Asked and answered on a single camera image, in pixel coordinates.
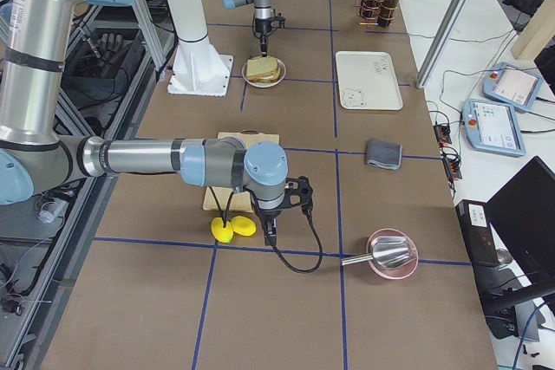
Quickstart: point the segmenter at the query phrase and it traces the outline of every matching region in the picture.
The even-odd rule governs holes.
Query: plate
[[[407,236],[405,233],[402,233],[398,230],[395,230],[395,229],[381,229],[381,230],[376,231],[368,239],[368,242],[366,243],[366,252],[367,253],[370,250],[370,247],[372,245],[372,241],[374,239],[376,239],[377,237],[381,237],[381,236],[406,237],[407,238],[407,243],[408,243],[408,248],[410,249],[410,251],[412,251],[413,255],[415,256],[415,259],[414,259],[414,261],[412,261],[410,263],[407,263],[404,266],[401,266],[399,269],[393,269],[393,270],[385,270],[385,269],[378,268],[377,266],[375,266],[375,264],[371,260],[369,260],[368,263],[370,264],[370,268],[372,268],[372,270],[375,273],[377,273],[379,276],[385,277],[386,279],[404,279],[405,277],[411,276],[415,272],[416,267],[418,266],[418,251],[416,250],[415,243],[410,239],[409,236]]]
[[[400,110],[401,91],[385,52],[336,53],[339,101],[349,110]]]
[[[243,69],[241,70],[241,74],[243,76],[243,79],[248,83],[251,84],[253,87],[258,87],[258,88],[269,88],[269,87],[274,87],[277,84],[279,84],[281,82],[281,80],[283,80],[283,78],[285,78],[285,73],[287,72],[287,68],[285,67],[285,64],[283,61],[281,61],[279,58],[276,58],[277,60],[277,64],[279,66],[279,78],[277,79],[277,81],[274,82],[252,82],[252,81],[248,81],[246,79],[246,63],[243,65]]]

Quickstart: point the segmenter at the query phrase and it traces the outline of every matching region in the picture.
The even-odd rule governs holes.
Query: white plate
[[[385,52],[336,53],[339,101],[349,110],[400,110],[401,91]]]
[[[281,80],[283,80],[283,78],[285,78],[285,73],[287,72],[287,68],[285,67],[285,64],[283,61],[281,61],[279,58],[276,58],[277,60],[277,64],[279,66],[279,78],[277,79],[277,81],[274,82],[252,82],[252,81],[248,81],[246,79],[246,63],[243,65],[243,69],[241,70],[241,74],[243,75],[243,79],[248,82],[249,84],[251,84],[253,87],[258,87],[258,88],[269,88],[269,87],[274,87],[277,84],[279,84],[281,82]]]

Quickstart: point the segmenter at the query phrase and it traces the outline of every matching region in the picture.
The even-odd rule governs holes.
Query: sandwich
[[[278,60],[273,56],[260,56],[246,62],[246,79],[250,82],[275,82],[280,75]]]

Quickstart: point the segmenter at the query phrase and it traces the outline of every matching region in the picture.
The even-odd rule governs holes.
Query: table
[[[277,133],[290,175],[315,189],[322,268],[287,270],[260,233],[216,244],[204,190],[174,176],[121,176],[57,330],[43,370],[494,369],[493,351],[449,195],[416,66],[399,13],[388,29],[358,25],[354,0],[272,0],[287,29],[270,38],[287,65],[274,88],[245,84],[240,69],[258,52],[249,7],[203,0],[211,42],[233,54],[224,98],[175,96],[161,83],[141,138]],[[389,52],[402,91],[398,112],[348,111],[337,99],[334,54]],[[403,144],[397,172],[363,163],[366,140]],[[298,267],[316,261],[299,212],[278,218],[277,242]],[[415,241],[409,279],[386,281],[368,265],[339,266],[374,231]]]
[[[416,66],[419,68],[432,43],[432,39],[423,36],[433,36],[440,25],[441,19],[450,0],[402,0],[401,7],[407,24],[408,33],[411,36],[411,46],[415,56]],[[506,18],[497,0],[469,0],[462,11],[460,19],[452,34],[452,38],[459,40],[486,40],[495,36],[501,36],[488,42],[461,42],[451,40],[442,54],[438,65],[434,70],[430,81],[425,87],[426,98],[431,101],[430,109],[439,109],[444,112],[451,121],[458,120],[458,114],[444,103],[440,102],[441,82],[444,80],[444,94],[442,99],[456,107],[461,108],[467,97],[482,97],[481,78],[482,74],[462,76],[454,73],[445,73],[448,70],[456,70],[464,74],[471,74],[490,68],[496,61],[492,59],[499,56],[497,61],[510,62],[520,68],[534,68],[533,62],[519,62],[511,54],[511,46],[517,39],[512,31],[512,25]],[[554,100],[552,91],[544,84],[539,92],[540,97]],[[555,117],[553,105],[535,101],[533,112]],[[444,122],[442,116],[438,117],[440,123]],[[518,114],[520,128],[524,130],[544,130],[553,128],[552,122],[542,120],[531,114]],[[522,158],[511,158],[499,156],[492,153],[481,153],[475,151],[467,142],[464,133],[459,134],[459,127],[452,125],[451,133],[454,147],[461,152],[462,177],[463,180],[455,182],[456,194],[454,202],[462,199],[474,199],[487,201],[501,186],[503,186],[522,166],[524,166],[534,155],[541,157],[544,162],[555,168],[555,133],[540,135],[524,135],[526,145],[526,156]],[[504,247],[497,235],[494,235],[497,247]],[[512,263],[515,275],[521,275],[522,270]],[[555,323],[552,314],[547,308],[543,308],[547,323],[550,327]],[[532,364],[543,364],[555,366],[555,353],[552,345],[555,342],[555,334],[540,331],[542,342],[531,344],[530,349],[540,351],[541,355],[531,358],[530,355],[520,356],[519,367],[531,368]],[[495,340],[497,361],[500,364],[513,363],[513,357],[518,346],[515,338]]]

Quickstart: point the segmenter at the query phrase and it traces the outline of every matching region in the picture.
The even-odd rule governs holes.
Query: yellow toy
[[[214,238],[220,243],[230,243],[234,232],[241,236],[249,237],[256,233],[257,226],[248,217],[236,216],[228,221],[224,227],[222,217],[216,217],[210,224],[210,230]]]

